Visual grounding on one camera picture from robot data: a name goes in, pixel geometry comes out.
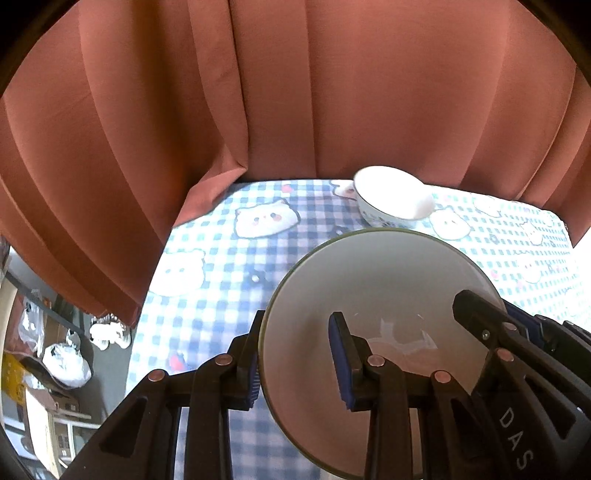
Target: plate rim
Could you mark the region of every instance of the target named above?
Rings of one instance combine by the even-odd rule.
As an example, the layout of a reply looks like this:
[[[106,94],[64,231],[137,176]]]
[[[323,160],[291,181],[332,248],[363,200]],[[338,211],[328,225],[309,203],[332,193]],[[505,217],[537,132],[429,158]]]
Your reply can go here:
[[[271,413],[271,417],[277,423],[277,425],[279,425],[279,428],[281,429],[281,432],[283,433],[283,435],[285,435],[287,437],[287,439],[295,446],[295,448],[297,448],[298,451],[304,457],[306,457],[310,462],[312,462],[316,466],[322,468],[323,470],[327,471],[328,473],[331,473],[332,475],[336,475],[338,477],[341,477],[341,478],[347,479],[347,480],[361,480],[362,477],[351,475],[350,473],[342,472],[340,470],[337,470],[337,469],[331,467],[330,465],[327,465],[323,461],[317,459],[316,457],[314,457],[310,452],[306,451],[305,448],[302,447],[302,445],[300,445],[298,442],[296,442],[295,438],[293,438],[292,435],[287,431],[287,429],[284,427],[284,425],[282,424],[281,420],[278,418],[277,414],[275,413],[275,409],[273,408],[273,403],[272,403],[270,397],[267,395],[268,386],[267,386],[267,381],[265,379],[264,366],[263,366],[264,365],[264,362],[263,362],[264,343],[265,343],[264,340],[265,340],[265,334],[267,332],[267,324],[268,324],[268,321],[269,321],[269,311],[271,310],[271,307],[273,306],[273,303],[277,299],[277,296],[278,296],[278,293],[281,290],[281,287],[283,287],[283,285],[287,282],[287,280],[293,275],[293,273],[297,269],[297,267],[299,267],[304,261],[308,260],[315,253],[319,252],[320,250],[322,250],[325,247],[328,247],[330,244],[333,244],[333,243],[335,243],[338,240],[341,240],[341,239],[343,239],[345,237],[350,237],[350,236],[354,236],[354,235],[360,235],[360,234],[363,234],[363,233],[374,233],[374,232],[401,232],[401,233],[408,233],[408,234],[412,234],[412,235],[422,236],[422,237],[428,238],[430,240],[434,240],[434,241],[436,241],[436,242],[438,242],[438,243],[440,243],[442,245],[445,245],[446,247],[448,247],[453,252],[459,254],[460,257],[463,257],[464,260],[467,260],[468,263],[470,263],[477,270],[479,270],[482,273],[483,277],[486,279],[486,281],[492,287],[492,289],[495,292],[496,296],[501,301],[501,304],[503,303],[503,298],[499,294],[499,291],[496,289],[496,287],[495,287],[494,283],[492,282],[492,280],[490,278],[488,278],[488,276],[484,273],[484,270],[481,269],[474,262],[474,260],[472,260],[470,257],[468,257],[464,252],[458,250],[453,245],[450,245],[447,242],[444,242],[440,238],[436,238],[436,237],[434,237],[432,235],[429,235],[427,233],[417,232],[417,231],[414,231],[414,230],[408,230],[408,229],[405,229],[405,228],[390,228],[390,227],[378,227],[378,228],[375,228],[375,227],[372,227],[372,228],[362,228],[361,230],[354,230],[352,232],[344,233],[343,235],[339,235],[339,236],[336,236],[334,238],[330,238],[326,242],[318,245],[317,247],[314,247],[312,250],[310,250],[308,253],[306,253],[306,255],[304,255],[302,258],[300,258],[289,269],[289,271],[285,274],[285,276],[279,282],[279,285],[277,285],[277,288],[275,288],[275,290],[273,291],[273,295],[271,296],[271,299],[269,300],[269,303],[267,304],[267,308],[265,308],[265,314],[263,315],[263,319],[262,319],[262,323],[261,323],[261,331],[259,333],[258,349],[257,350],[258,350],[259,379],[261,380],[262,392],[263,392],[263,395],[264,395],[264,398],[265,398],[265,402],[267,402],[267,406],[269,407],[269,412]],[[504,310],[506,312],[506,309],[505,309],[504,304],[502,306],[502,310]]]

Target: white plastic bag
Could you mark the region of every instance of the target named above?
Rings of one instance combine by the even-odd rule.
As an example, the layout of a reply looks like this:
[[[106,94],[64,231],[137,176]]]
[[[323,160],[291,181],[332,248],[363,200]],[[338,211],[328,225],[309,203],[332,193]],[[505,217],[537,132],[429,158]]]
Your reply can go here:
[[[26,297],[23,306],[21,322],[18,324],[18,336],[33,353],[41,356],[44,338],[43,312]]]
[[[50,374],[71,388],[82,387],[92,376],[88,362],[66,343],[54,343],[45,349],[43,364]]]

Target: bowl rim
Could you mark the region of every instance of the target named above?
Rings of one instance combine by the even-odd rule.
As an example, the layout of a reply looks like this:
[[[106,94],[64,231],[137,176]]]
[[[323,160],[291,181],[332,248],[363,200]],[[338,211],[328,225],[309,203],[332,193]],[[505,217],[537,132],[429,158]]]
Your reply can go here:
[[[271,299],[269,300],[269,303],[267,304],[267,308],[265,309],[265,314],[263,315],[263,319],[262,319],[262,323],[261,323],[261,331],[259,333],[259,339],[258,339],[258,368],[259,368],[259,378],[261,380],[262,392],[265,397],[265,401],[267,402],[267,405],[269,407],[269,412],[271,413],[271,417],[273,418],[273,420],[275,420],[277,425],[279,425],[279,428],[281,429],[282,433],[287,437],[287,439],[292,443],[292,445],[294,445],[298,449],[298,451],[313,464],[321,467],[323,470],[327,471],[328,473],[331,473],[332,475],[336,475],[338,477],[348,479],[348,480],[361,480],[362,477],[351,475],[346,472],[342,472],[342,471],[335,469],[332,466],[324,463],[322,460],[317,459],[310,452],[306,451],[305,448],[303,448],[302,445],[300,445],[295,440],[295,438],[293,438],[293,436],[287,431],[285,426],[282,424],[281,420],[279,419],[279,416],[275,412],[275,408],[273,407],[273,402],[271,401],[271,397],[270,397],[270,395],[267,394],[268,386],[267,386],[267,381],[265,379],[265,369],[264,369],[264,361],[263,361],[263,356],[264,356],[264,352],[265,352],[264,343],[265,343],[265,334],[267,332],[267,324],[269,322],[269,312],[271,311],[271,308],[273,307],[273,304],[275,303],[275,300],[277,299],[278,293],[281,291],[281,288],[284,286],[284,284],[287,282],[287,280],[293,275],[293,273],[296,271],[296,269],[301,264],[303,264],[306,260],[308,260],[310,257],[312,257],[315,253],[319,252],[323,248],[328,247],[329,245],[335,243],[336,241],[338,241],[342,238],[346,238],[346,237],[350,237],[350,236],[354,236],[354,235],[361,235],[363,233],[375,233],[375,232],[401,232],[401,233],[407,233],[409,235],[418,235],[418,236],[423,236],[428,239],[434,240],[440,244],[445,245],[446,247],[451,249],[453,252],[460,255],[461,258],[466,260],[473,267],[475,267],[477,271],[480,271],[482,273],[483,278],[492,287],[492,291],[496,294],[496,296],[500,300],[500,304],[502,305],[501,309],[506,312],[506,308],[505,308],[505,305],[503,304],[503,299],[502,299],[501,295],[499,294],[499,291],[496,289],[492,280],[490,278],[488,278],[488,276],[486,276],[486,274],[484,273],[484,270],[481,269],[474,262],[474,260],[472,260],[470,257],[468,257],[462,251],[455,248],[453,245],[450,245],[447,242],[444,242],[440,238],[436,238],[436,237],[428,235],[426,233],[416,232],[414,230],[408,230],[405,228],[363,228],[361,230],[355,230],[353,232],[344,233],[343,235],[339,235],[337,237],[330,238],[326,242],[313,248],[311,251],[306,253],[306,255],[304,255],[302,258],[300,258],[290,268],[290,270],[286,273],[285,277],[283,277],[283,279],[279,282],[279,285],[277,285],[277,288],[273,292],[273,295],[271,296]]]
[[[375,168],[375,167],[385,167],[385,168],[391,168],[392,170],[401,171],[401,172],[405,173],[406,175],[410,175],[417,182],[419,182],[423,187],[425,187],[425,188],[428,188],[429,187],[429,185],[427,185],[426,183],[424,183],[423,181],[421,181],[419,178],[415,177],[412,173],[408,173],[407,171],[401,170],[400,168],[390,167],[388,165],[370,165],[369,167],[364,167],[361,170],[358,170],[355,173],[355,175],[353,176],[353,187],[355,188],[355,194],[358,195],[365,203],[367,203],[371,208],[379,211],[380,213],[383,213],[386,216],[389,216],[389,217],[392,217],[392,218],[396,218],[396,219],[399,219],[399,220],[406,220],[406,221],[418,222],[420,220],[424,220],[425,218],[429,218],[431,216],[431,214],[435,211],[435,199],[433,198],[433,194],[431,192],[429,192],[429,195],[431,197],[431,205],[432,205],[431,212],[428,215],[425,215],[424,217],[420,217],[420,218],[416,218],[416,217],[415,218],[405,218],[405,217],[399,217],[399,216],[396,216],[396,215],[392,215],[392,213],[384,212],[383,210],[377,208],[373,203],[368,202],[364,198],[364,196],[359,193],[359,190],[357,189],[357,186],[356,186],[356,180],[355,180],[355,178],[357,178],[357,175],[360,172],[362,172],[364,170],[367,170],[369,168]]]

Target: yellow bag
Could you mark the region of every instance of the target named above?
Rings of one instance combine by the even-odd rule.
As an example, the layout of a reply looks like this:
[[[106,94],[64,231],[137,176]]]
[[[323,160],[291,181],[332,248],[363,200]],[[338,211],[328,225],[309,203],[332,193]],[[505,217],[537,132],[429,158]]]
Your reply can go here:
[[[2,356],[2,390],[19,405],[25,404],[24,377],[27,370],[11,353]]]

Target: white ceramic bowl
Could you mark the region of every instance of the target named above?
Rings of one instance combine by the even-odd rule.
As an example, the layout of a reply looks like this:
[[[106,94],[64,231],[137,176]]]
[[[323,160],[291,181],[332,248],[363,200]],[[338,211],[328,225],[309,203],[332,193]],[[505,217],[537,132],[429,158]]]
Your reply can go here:
[[[435,210],[429,186],[397,168],[363,168],[353,184],[361,215],[374,227],[413,228]]]
[[[340,399],[328,340],[328,318],[336,310],[374,353],[422,375],[448,370],[471,392],[487,348],[453,318],[454,297],[466,288],[505,311],[468,257],[409,230],[346,233],[304,257],[273,294],[259,340],[265,399],[287,437],[325,470],[363,475],[369,412],[351,413]],[[420,473],[415,411],[411,421]]]

